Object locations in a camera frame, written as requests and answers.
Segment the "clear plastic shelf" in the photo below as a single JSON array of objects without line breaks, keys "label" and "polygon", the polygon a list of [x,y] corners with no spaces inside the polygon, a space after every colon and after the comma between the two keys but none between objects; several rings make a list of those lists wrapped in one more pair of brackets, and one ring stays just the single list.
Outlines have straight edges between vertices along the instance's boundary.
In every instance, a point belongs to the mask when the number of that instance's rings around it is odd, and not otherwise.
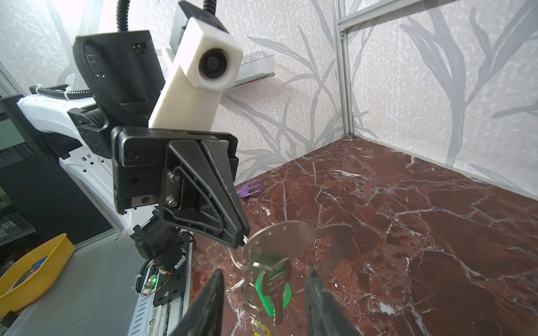
[{"label": "clear plastic shelf", "polygon": [[267,55],[263,51],[256,51],[243,56],[241,67],[237,74],[236,84],[226,90],[234,90],[245,85],[259,82],[275,74],[274,55]]}]

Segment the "aluminum frame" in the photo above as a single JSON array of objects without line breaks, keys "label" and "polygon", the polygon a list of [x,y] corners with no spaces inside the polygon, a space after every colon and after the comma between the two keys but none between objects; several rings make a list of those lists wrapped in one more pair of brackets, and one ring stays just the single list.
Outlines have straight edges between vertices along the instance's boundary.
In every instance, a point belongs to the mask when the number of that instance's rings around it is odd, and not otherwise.
[{"label": "aluminum frame", "polygon": [[26,96],[26,93],[15,78],[11,76],[2,62],[0,62],[0,96],[8,97],[13,95]]},{"label": "aluminum frame", "polygon": [[381,0],[350,15],[345,15],[345,1],[332,0],[332,22],[335,39],[336,73],[344,121],[344,135],[353,134],[351,78],[347,30],[358,24],[400,10],[423,0]]}]

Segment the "leaf pattern wallpaper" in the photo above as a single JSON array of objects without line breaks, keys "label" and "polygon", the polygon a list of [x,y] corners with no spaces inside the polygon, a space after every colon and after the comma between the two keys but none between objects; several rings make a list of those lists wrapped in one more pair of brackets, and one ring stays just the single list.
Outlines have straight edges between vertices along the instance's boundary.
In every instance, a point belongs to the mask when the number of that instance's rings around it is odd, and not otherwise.
[{"label": "leaf pattern wallpaper", "polygon": [[380,0],[342,0],[345,4],[345,14],[353,14],[368,6],[375,5]]},{"label": "leaf pattern wallpaper", "polygon": [[349,53],[355,134],[538,197],[536,0],[426,0]]},{"label": "leaf pattern wallpaper", "polygon": [[[132,0],[129,28],[150,30],[159,53],[168,45],[176,3]],[[0,5],[0,62],[25,90],[37,83],[86,87],[72,43],[79,34],[115,31],[116,1],[78,0],[73,6],[68,0],[0,0]],[[275,77],[221,99],[213,130],[239,139],[236,183],[343,136],[331,13],[330,0],[218,1],[217,16],[245,54],[263,50],[275,55],[276,65]]]}]

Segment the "yellow tray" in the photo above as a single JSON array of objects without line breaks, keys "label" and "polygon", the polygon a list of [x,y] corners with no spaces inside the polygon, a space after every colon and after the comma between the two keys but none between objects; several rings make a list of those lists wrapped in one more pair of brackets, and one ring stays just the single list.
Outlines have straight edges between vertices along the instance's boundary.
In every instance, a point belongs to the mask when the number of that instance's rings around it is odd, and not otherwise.
[{"label": "yellow tray", "polygon": [[[48,242],[36,247],[0,277],[0,317],[9,311],[18,311],[43,295],[56,281],[63,267],[75,251],[75,246],[67,239],[65,233],[54,237]],[[8,290],[24,275],[32,265],[47,257],[34,274],[23,283]]]}]

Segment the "marble surface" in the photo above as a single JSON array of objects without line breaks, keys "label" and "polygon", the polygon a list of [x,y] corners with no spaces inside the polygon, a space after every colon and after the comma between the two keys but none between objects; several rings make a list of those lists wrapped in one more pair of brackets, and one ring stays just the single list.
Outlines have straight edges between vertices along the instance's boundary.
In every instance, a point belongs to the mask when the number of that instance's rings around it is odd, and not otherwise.
[{"label": "marble surface", "polygon": [[[266,192],[243,202],[251,235],[292,219],[353,225],[326,285],[362,335],[538,332],[537,201],[352,136],[259,178]],[[222,335],[251,335],[228,249],[196,240],[191,300],[223,269]],[[294,262],[292,287],[328,245],[320,239]],[[307,335],[304,306],[292,297],[272,334]]]}]

